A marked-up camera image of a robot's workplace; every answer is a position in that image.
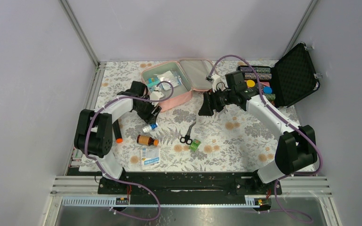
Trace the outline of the small blue label bottle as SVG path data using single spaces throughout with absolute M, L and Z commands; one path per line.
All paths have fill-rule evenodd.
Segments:
M 157 124 L 157 123 L 148 124 L 148 125 L 146 125 L 146 126 L 144 126 L 144 127 L 142 128 L 142 131 L 143 131 L 144 133 L 149 133 L 149 132 L 155 130 L 157 127 L 158 127 L 158 124 Z

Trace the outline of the brown syrup bottle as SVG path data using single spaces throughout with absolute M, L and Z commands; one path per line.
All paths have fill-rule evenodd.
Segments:
M 140 145 L 146 145 L 146 146 L 158 146 L 159 140 L 154 139 L 152 137 L 144 136 L 144 135 L 138 135 L 137 143 Z

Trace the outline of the white blue gauze packet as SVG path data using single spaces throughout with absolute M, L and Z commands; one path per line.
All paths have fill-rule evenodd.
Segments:
M 142 170 L 157 168 L 161 163 L 159 148 L 143 148 L 140 152 L 140 164 Z

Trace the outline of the black handled scissors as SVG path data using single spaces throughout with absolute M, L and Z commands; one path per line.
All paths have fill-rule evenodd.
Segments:
M 182 144 L 187 144 L 187 145 L 191 145 L 193 140 L 190 138 L 191 132 L 193 127 L 196 125 L 196 121 L 194 121 L 188 128 L 186 134 L 184 136 L 181 136 L 180 138 L 180 142 Z

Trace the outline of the pink medicine kit case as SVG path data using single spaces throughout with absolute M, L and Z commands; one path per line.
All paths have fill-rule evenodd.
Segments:
M 194 91 L 210 90 L 212 84 L 206 76 L 212 67 L 212 62 L 205 59 L 168 61 L 144 70 L 141 78 L 149 92 L 159 88 L 167 96 L 173 91 L 170 99 L 159 103 L 164 112 L 190 101 Z

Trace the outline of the small green box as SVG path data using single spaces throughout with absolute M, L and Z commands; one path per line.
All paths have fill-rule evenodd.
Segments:
M 192 143 L 190 144 L 189 146 L 189 149 L 193 152 L 197 151 L 198 150 L 198 147 L 200 146 L 201 144 L 201 141 L 197 140 L 197 139 L 194 139 L 192 141 Z

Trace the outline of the white sachets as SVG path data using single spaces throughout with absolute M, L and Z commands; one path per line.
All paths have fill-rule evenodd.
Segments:
M 157 75 L 157 78 L 160 80 L 163 90 L 171 89 L 171 86 L 164 81 L 169 82 L 174 88 L 182 84 L 181 78 L 176 71 L 167 71 Z

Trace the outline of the bandage packet with teal card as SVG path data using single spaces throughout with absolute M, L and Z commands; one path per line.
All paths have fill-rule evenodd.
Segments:
M 160 80 L 157 77 L 148 78 L 146 80 L 146 85 L 147 85 L 148 90 L 150 92 L 155 91 L 159 82 L 160 82 Z

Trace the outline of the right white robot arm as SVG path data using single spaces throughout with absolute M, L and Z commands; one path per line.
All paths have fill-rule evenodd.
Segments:
M 240 93 L 236 88 L 242 87 Z M 270 183 L 300 173 L 318 160 L 318 149 L 311 127 L 291 121 L 274 108 L 260 86 L 245 82 L 226 88 L 215 74 L 212 89 L 197 100 L 173 109 L 170 119 L 159 115 L 159 128 L 177 131 L 201 141 L 199 152 L 212 155 L 211 163 L 232 171 L 254 171 L 251 187 L 265 193 Z

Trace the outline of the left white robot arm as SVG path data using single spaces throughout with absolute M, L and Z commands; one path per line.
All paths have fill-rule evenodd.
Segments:
M 123 167 L 110 152 L 114 138 L 113 124 L 132 111 L 146 124 L 155 123 L 161 111 L 158 104 L 171 99 L 173 93 L 174 88 L 165 94 L 159 87 L 149 93 L 146 84 L 133 81 L 129 89 L 119 92 L 101 108 L 83 109 L 80 112 L 74 146 L 96 163 L 103 177 L 110 179 L 109 187 L 115 193 L 123 193 L 127 189 L 127 181 L 121 177 Z

